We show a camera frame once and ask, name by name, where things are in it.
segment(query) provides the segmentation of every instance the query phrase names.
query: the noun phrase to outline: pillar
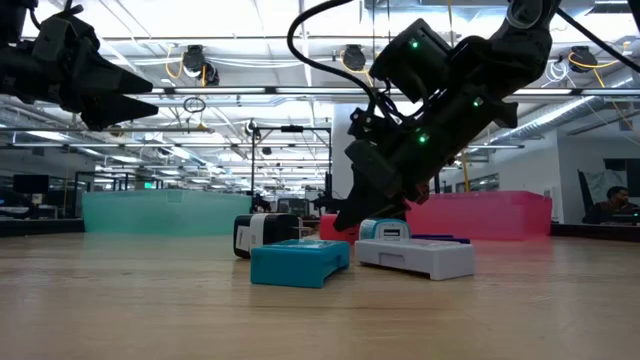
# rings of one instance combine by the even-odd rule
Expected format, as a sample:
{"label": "pillar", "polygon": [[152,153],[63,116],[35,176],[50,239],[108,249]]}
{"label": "pillar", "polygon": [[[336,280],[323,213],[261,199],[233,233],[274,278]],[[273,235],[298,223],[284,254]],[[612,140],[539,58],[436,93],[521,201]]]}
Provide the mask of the pillar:
{"label": "pillar", "polygon": [[333,145],[333,197],[346,199],[353,186],[353,172],[351,160],[345,155],[344,150],[355,138],[347,134],[351,126],[350,116],[356,109],[366,107],[363,104],[335,104],[333,110],[333,122],[331,123],[331,142]]}

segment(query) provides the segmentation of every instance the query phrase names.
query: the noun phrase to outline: ceiling pipe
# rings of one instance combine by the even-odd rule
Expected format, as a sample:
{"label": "ceiling pipe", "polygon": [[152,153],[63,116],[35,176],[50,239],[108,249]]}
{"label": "ceiling pipe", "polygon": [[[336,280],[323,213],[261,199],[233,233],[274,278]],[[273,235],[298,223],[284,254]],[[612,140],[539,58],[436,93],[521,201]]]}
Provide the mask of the ceiling pipe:
{"label": "ceiling pipe", "polygon": [[2,132],[28,132],[28,131],[42,131],[42,132],[67,132],[67,133],[147,133],[147,132],[162,132],[162,133],[212,133],[211,129],[200,128],[115,128],[104,129],[104,131],[91,131],[87,129],[79,128],[39,128],[39,127],[0,127],[0,133]]}
{"label": "ceiling pipe", "polygon": [[[624,68],[604,79],[608,88],[624,89],[640,87],[638,75]],[[542,135],[575,119],[585,117],[607,107],[608,102],[600,96],[583,96],[561,104],[552,104],[535,110],[521,119],[523,125],[491,138],[489,144],[501,144],[510,140],[524,140]]]}

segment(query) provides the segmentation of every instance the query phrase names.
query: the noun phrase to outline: blue object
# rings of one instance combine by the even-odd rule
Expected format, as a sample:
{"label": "blue object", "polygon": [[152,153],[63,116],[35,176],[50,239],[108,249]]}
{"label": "blue object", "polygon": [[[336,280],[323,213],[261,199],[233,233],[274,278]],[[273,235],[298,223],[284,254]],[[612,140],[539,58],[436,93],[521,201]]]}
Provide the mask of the blue object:
{"label": "blue object", "polygon": [[399,219],[365,219],[360,223],[360,240],[365,239],[408,239],[411,237],[409,224]]}
{"label": "blue object", "polygon": [[254,284],[321,288],[336,270],[349,268],[349,243],[286,240],[251,250]]}
{"label": "blue object", "polygon": [[412,235],[414,239],[422,239],[422,240],[434,240],[434,241],[455,241],[460,244],[471,244],[470,239],[464,238],[454,238],[453,235],[430,235],[430,234],[420,234],[420,235]]}
{"label": "blue object", "polygon": [[82,194],[88,233],[161,236],[233,235],[251,197],[189,190],[103,191]]}

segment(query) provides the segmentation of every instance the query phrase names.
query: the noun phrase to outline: plastic container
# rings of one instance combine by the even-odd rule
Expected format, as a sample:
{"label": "plastic container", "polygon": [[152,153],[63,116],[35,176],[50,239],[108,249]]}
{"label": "plastic container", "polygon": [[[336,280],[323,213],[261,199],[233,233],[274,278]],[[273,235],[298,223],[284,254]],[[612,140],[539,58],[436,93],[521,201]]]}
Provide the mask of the plastic container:
{"label": "plastic container", "polygon": [[333,227],[336,217],[336,214],[325,214],[320,217],[320,239],[346,241],[353,245],[353,243],[358,240],[360,225],[350,227],[343,231],[338,231]]}
{"label": "plastic container", "polygon": [[248,259],[255,247],[299,239],[301,222],[293,214],[240,215],[233,229],[233,253]]}
{"label": "plastic container", "polygon": [[251,250],[254,284],[321,288],[337,270],[348,269],[346,242],[287,240]]}
{"label": "plastic container", "polygon": [[473,275],[472,245],[439,240],[360,240],[356,260],[364,264],[429,274],[431,280]]}
{"label": "plastic container", "polygon": [[251,198],[189,190],[90,192],[82,206],[88,233],[231,235]]}
{"label": "plastic container", "polygon": [[410,205],[414,234],[522,241],[546,239],[551,231],[551,198],[528,191],[436,194]]}

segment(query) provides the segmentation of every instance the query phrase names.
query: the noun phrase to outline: desk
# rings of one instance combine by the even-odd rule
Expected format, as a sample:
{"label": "desk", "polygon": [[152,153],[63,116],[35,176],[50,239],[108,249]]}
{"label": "desk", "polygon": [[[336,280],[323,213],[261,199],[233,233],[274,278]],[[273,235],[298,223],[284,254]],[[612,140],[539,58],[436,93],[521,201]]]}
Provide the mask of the desk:
{"label": "desk", "polygon": [[474,277],[433,282],[352,266],[315,290],[250,285],[229,238],[0,239],[0,358],[637,355],[640,246],[476,246]]}

